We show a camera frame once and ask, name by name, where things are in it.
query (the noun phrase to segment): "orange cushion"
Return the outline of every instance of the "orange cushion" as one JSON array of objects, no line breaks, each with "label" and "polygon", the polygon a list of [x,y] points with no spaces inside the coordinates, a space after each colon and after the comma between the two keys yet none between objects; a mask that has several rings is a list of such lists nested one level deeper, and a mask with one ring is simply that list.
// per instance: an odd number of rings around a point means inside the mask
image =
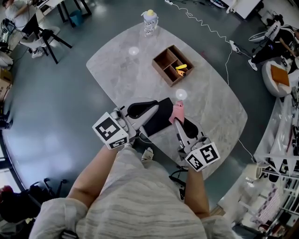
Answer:
[{"label": "orange cushion", "polygon": [[271,75],[272,75],[272,79],[277,84],[281,83],[281,84],[285,84],[287,86],[290,86],[288,73],[285,70],[280,69],[275,65],[271,65]]}]

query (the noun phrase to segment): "blue trash bin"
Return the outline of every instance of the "blue trash bin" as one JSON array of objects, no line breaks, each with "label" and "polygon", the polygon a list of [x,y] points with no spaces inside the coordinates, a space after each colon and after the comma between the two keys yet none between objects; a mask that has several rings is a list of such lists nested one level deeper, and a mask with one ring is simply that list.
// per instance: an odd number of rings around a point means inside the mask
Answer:
[{"label": "blue trash bin", "polygon": [[70,18],[76,26],[80,26],[83,23],[82,12],[80,10],[73,11],[70,14]]}]

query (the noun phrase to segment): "cardboard box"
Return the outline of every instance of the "cardboard box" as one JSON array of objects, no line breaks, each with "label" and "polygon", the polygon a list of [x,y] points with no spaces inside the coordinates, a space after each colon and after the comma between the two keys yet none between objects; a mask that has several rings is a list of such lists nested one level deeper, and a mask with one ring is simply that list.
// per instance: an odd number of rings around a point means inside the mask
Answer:
[{"label": "cardboard box", "polygon": [[0,70],[0,101],[4,101],[13,85],[13,77],[6,69]]},{"label": "cardboard box", "polygon": [[176,67],[183,64],[187,64],[187,68],[181,69],[187,76],[194,66],[175,45],[166,48],[152,62],[152,66],[170,87],[184,78],[176,71]]}]

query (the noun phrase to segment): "wooden organizer tray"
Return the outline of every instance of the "wooden organizer tray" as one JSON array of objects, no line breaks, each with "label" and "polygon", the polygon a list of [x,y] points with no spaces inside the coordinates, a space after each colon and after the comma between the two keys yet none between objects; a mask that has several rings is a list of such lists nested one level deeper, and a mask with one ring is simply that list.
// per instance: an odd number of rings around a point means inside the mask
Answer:
[{"label": "wooden organizer tray", "polygon": [[175,45],[166,48],[152,62],[152,66],[170,87],[186,77],[180,76],[176,71],[176,66],[183,64],[187,64],[187,67],[180,70],[188,76],[194,66]]}]

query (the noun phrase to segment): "white bottle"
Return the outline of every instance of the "white bottle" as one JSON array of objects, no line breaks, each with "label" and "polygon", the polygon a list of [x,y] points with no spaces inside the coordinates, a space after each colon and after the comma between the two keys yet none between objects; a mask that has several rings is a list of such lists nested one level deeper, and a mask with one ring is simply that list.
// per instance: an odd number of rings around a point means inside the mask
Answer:
[{"label": "white bottle", "polygon": [[158,25],[157,14],[153,10],[149,10],[142,13],[141,16],[144,18],[144,36],[152,36]]}]

